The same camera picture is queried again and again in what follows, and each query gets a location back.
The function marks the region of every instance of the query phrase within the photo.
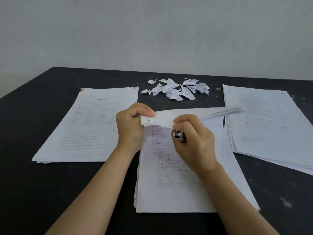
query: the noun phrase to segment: right hand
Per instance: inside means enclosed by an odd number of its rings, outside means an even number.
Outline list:
[[[174,119],[174,130],[183,130],[187,142],[172,138],[176,152],[196,174],[211,172],[219,164],[215,156],[214,134],[195,115],[180,115]]]

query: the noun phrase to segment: pile of torn paper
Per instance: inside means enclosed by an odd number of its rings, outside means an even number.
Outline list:
[[[143,90],[140,93],[148,93],[149,95],[152,93],[153,95],[157,95],[160,92],[166,94],[166,96],[170,99],[177,100],[177,101],[182,101],[183,98],[182,96],[190,99],[190,100],[195,100],[196,98],[194,97],[193,93],[196,93],[196,91],[205,93],[209,95],[209,87],[203,83],[197,83],[199,80],[196,79],[188,79],[184,81],[182,84],[177,84],[174,82],[172,79],[162,79],[159,80],[160,82],[166,83],[165,86],[163,86],[161,83],[159,83],[155,88],[152,90]],[[156,80],[149,80],[148,83],[150,84],[155,84]]]

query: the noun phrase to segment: table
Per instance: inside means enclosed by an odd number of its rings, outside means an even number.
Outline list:
[[[80,88],[139,86],[149,79],[198,79],[210,95],[177,102],[139,94],[155,111],[224,106],[222,85],[287,90],[313,123],[313,81],[180,75],[53,67],[0,99],[1,228],[5,234],[43,234],[96,174],[103,162],[37,164],[32,157],[74,103]],[[280,234],[313,234],[313,176],[235,154],[260,205]],[[216,213],[139,214],[133,206],[137,153],[131,162],[107,234],[225,234]]]

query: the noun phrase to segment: worksheet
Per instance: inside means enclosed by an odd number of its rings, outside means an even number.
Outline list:
[[[138,87],[85,88],[33,161],[106,161],[117,145],[116,114],[137,98]]]
[[[214,133],[217,160],[245,197],[259,209],[225,139],[223,117],[211,118],[204,122],[204,125]],[[145,141],[140,152],[138,186],[134,201],[136,211],[215,212],[200,180],[175,152],[171,132],[171,129],[160,126],[145,127]]]
[[[313,126],[286,91],[223,86],[233,149],[268,161],[313,168]]]

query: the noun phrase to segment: dark tabletop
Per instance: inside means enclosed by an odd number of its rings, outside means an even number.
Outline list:
[[[139,86],[149,79],[198,79],[210,95],[177,102],[139,94],[155,111],[224,106],[222,85],[286,90],[313,123],[313,81],[53,67],[0,99],[1,233],[43,234],[84,189],[103,162],[38,164],[31,159],[74,103],[80,88]],[[313,234],[313,176],[235,154],[260,213],[280,234]],[[107,234],[225,234],[217,213],[136,213],[139,153],[131,162]]]

